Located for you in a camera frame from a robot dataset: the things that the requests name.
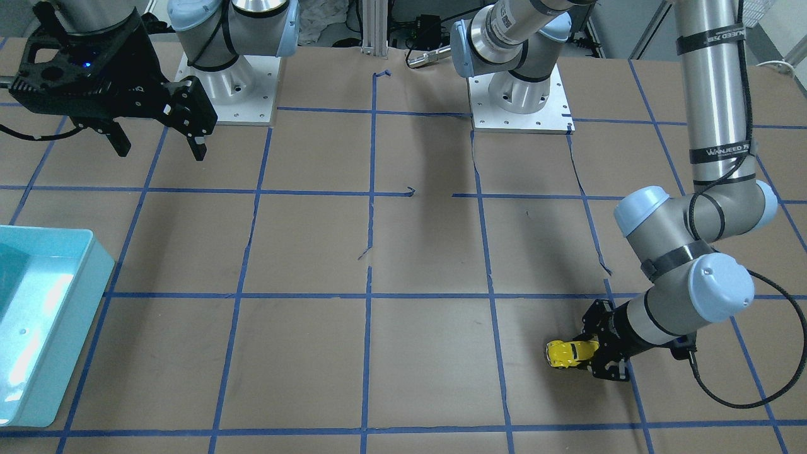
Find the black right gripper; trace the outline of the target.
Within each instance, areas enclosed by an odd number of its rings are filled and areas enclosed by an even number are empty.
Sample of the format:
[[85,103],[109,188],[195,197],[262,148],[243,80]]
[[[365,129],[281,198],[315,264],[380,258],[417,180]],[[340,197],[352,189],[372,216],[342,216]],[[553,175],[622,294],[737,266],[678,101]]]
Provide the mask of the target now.
[[26,41],[9,94],[29,111],[66,115],[104,134],[119,157],[132,143],[119,117],[157,120],[182,133],[204,161],[216,111],[199,79],[170,81],[151,40],[173,33],[127,1],[33,1],[38,27]]

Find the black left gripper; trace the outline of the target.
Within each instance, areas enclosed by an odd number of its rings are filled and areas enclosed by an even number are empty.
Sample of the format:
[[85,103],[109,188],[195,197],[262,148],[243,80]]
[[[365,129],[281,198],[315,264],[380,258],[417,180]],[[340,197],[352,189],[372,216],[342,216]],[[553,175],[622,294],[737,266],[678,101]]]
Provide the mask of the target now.
[[597,341],[599,347],[588,360],[587,368],[594,378],[614,381],[629,381],[624,343],[613,325],[615,311],[611,302],[597,299],[582,317],[580,339]]

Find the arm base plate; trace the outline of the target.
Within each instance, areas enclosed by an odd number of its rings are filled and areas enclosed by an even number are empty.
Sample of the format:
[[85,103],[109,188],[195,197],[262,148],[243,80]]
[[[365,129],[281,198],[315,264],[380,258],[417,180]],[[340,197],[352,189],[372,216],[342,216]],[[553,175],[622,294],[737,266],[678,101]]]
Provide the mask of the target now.
[[476,132],[559,133],[576,130],[558,66],[531,83],[509,72],[468,78]]
[[282,57],[241,55],[227,69],[205,72],[188,66],[184,54],[174,79],[196,75],[202,81],[219,125],[271,126],[283,63]]

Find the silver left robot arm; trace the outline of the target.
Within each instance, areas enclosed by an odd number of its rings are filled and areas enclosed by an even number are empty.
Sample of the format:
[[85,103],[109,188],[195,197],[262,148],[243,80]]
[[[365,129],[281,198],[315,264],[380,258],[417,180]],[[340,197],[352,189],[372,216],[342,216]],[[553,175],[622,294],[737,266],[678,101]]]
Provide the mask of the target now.
[[675,1],[694,192],[637,190],[614,210],[651,287],[620,307],[596,301],[579,338],[596,338],[596,378],[628,380],[626,359],[750,306],[749,271],[712,244],[769,223],[772,189],[756,177],[745,27],[733,1]]

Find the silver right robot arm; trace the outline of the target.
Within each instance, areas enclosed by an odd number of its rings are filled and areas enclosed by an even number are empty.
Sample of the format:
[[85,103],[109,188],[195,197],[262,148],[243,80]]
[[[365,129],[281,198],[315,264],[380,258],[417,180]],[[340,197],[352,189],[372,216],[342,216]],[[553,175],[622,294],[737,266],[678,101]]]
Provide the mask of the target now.
[[38,28],[2,87],[28,111],[67,116],[53,141],[83,130],[120,157],[132,147],[119,117],[157,120],[181,133],[197,161],[218,121],[216,107],[257,92],[248,58],[288,57],[299,40],[297,1],[170,1],[170,24],[129,1],[33,1]]

